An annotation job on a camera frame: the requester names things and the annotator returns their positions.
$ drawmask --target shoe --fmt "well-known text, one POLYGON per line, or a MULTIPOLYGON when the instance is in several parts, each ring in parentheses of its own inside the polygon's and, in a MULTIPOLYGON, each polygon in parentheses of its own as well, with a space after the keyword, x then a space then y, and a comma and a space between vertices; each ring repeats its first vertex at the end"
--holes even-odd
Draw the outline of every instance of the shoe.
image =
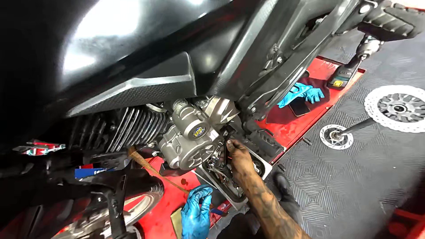
POLYGON ((281 172, 275 173, 274 181, 282 196, 292 196, 291 185, 285 175, 281 172))

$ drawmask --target tattooed arm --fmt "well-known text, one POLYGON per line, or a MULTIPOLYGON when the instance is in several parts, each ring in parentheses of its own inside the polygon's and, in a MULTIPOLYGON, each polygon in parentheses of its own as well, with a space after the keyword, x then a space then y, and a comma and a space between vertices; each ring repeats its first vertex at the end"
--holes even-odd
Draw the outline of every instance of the tattooed arm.
POLYGON ((310 239, 255 172, 248 149, 235 139, 227 141, 226 146, 232 157, 233 178, 243 188, 266 237, 310 239))

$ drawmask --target maroon cloth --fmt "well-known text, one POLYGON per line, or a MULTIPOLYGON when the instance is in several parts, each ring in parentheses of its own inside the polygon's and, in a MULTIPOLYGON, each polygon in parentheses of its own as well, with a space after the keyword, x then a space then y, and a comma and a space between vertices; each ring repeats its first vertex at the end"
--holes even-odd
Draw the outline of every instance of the maroon cloth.
MULTIPOLYGON (((313 88, 320 88, 323 92, 323 95, 325 96, 325 98, 320 98, 320 101, 314 104, 311 104, 309 101, 306 101, 306 105, 310 110, 314 110, 315 108, 329 102, 330 94, 329 88, 326 85, 326 80, 303 77, 299 79, 298 82, 304 85, 312 85, 313 88)), ((287 124, 295 120, 296 118, 297 117, 294 115, 289 105, 286 105, 283 108, 279 108, 278 105, 275 105, 267 115, 266 123, 287 124)))

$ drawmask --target hand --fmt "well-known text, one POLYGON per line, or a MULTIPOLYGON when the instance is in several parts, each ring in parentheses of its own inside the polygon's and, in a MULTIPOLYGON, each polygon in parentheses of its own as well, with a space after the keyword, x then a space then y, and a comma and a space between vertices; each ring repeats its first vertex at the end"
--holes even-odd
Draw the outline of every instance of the hand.
POLYGON ((319 102, 319 97, 325 98, 325 95, 323 95, 323 92, 320 90, 320 88, 311 88, 304 93, 304 96, 306 101, 310 101, 312 104, 319 102))
POLYGON ((210 231, 210 204, 212 188, 200 185, 192 189, 181 210, 182 239, 206 239, 210 231), (203 198, 201 208, 199 200, 203 198))
POLYGON ((248 175, 257 175, 251 155, 245 146, 235 139, 229 139, 226 142, 226 147, 232 158, 233 178, 238 184, 241 184, 244 181, 244 177, 248 175))

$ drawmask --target blue latex glove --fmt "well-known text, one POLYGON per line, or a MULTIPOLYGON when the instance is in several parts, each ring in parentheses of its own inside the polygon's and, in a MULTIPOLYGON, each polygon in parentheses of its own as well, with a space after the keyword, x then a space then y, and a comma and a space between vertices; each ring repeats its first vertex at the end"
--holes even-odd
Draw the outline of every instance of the blue latex glove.
POLYGON ((304 85, 298 82, 295 83, 291 90, 278 103, 279 108, 283 108, 297 97, 304 97, 304 93, 311 88, 313 88, 311 85, 304 85))
POLYGON ((320 88, 311 88, 304 93, 306 101, 310 101, 312 104, 319 102, 320 98, 325 98, 320 88))
POLYGON ((200 185, 192 189, 181 210, 182 239, 206 239, 210 231, 210 204, 212 188, 200 185), (203 198, 201 208, 199 200, 203 198))

